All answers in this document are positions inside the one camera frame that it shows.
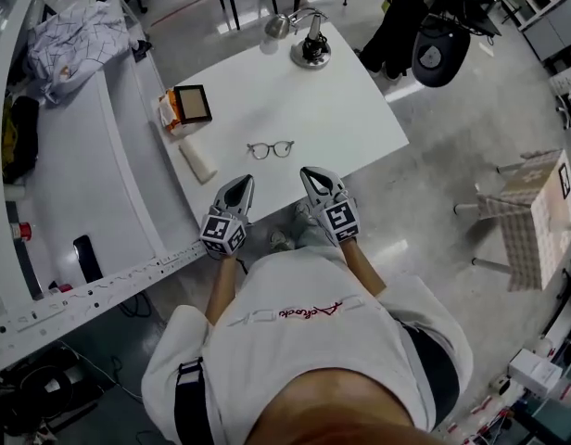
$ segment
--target checkered cloth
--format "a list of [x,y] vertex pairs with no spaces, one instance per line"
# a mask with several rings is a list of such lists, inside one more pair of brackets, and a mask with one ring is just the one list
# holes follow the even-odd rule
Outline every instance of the checkered cloth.
[[512,270],[509,290],[542,290],[571,242],[571,171],[564,150],[523,159],[498,195],[479,194],[477,201],[482,218],[499,219]]

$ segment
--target person's legs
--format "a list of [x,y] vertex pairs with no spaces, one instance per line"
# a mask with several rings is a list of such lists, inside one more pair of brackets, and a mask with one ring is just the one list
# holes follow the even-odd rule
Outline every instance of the person's legs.
[[333,246],[323,228],[311,217],[310,207],[303,201],[300,201],[294,208],[294,220],[290,230],[296,248],[309,246],[331,248]]
[[295,244],[291,237],[288,237],[286,233],[275,229],[271,232],[269,237],[269,247],[272,252],[284,252],[286,250],[294,250]]
[[408,69],[415,37],[426,16],[424,0],[393,0],[380,28],[360,53],[363,66],[379,71],[387,63],[391,79]]

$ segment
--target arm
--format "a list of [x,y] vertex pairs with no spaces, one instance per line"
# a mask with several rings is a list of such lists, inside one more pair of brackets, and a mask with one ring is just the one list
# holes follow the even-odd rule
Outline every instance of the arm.
[[380,294],[387,285],[376,273],[372,264],[363,255],[355,237],[347,239],[339,245],[348,263],[349,269],[358,278],[360,283],[375,297]]
[[220,269],[215,278],[208,308],[205,316],[211,324],[216,324],[223,311],[230,305],[235,297],[236,281],[236,255],[224,257],[220,263]]

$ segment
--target sneaker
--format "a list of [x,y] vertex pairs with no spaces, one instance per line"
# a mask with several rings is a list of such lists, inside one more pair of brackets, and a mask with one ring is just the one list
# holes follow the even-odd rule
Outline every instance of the sneaker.
[[280,248],[281,250],[294,250],[294,240],[284,234],[283,231],[275,230],[269,237],[269,246],[271,250]]
[[404,72],[394,72],[394,73],[389,72],[386,62],[385,62],[385,64],[382,65],[382,69],[380,70],[380,72],[382,72],[382,75],[385,76],[385,78],[387,78],[392,83],[398,83],[400,81],[400,78],[407,75],[405,73],[405,71]]
[[312,217],[311,207],[305,201],[300,201],[294,206],[294,219],[302,217],[306,224],[318,225],[318,222]]
[[[353,52],[356,54],[356,56],[358,58],[360,58],[360,54],[362,53],[361,50],[359,50],[358,48],[354,49]],[[365,70],[368,71],[368,74],[370,74],[370,77],[372,77],[372,79],[376,79],[378,76],[380,76],[380,71],[374,72],[373,70],[369,70],[368,68],[366,68],[365,66],[363,66],[363,68]]]
[[296,206],[294,206],[294,216],[300,215],[306,216],[308,218],[312,217],[311,207],[304,201],[300,201],[299,203],[296,203]]

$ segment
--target black shoulder strap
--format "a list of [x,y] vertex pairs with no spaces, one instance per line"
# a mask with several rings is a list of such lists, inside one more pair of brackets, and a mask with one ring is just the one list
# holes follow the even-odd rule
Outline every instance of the black shoulder strap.
[[459,399],[461,388],[459,376],[447,352],[430,335],[401,323],[409,333],[417,351],[417,355],[424,367],[427,382],[432,389],[434,403],[436,404],[436,424],[452,411]]
[[183,445],[213,445],[205,402],[202,358],[181,364],[176,379],[174,423]]

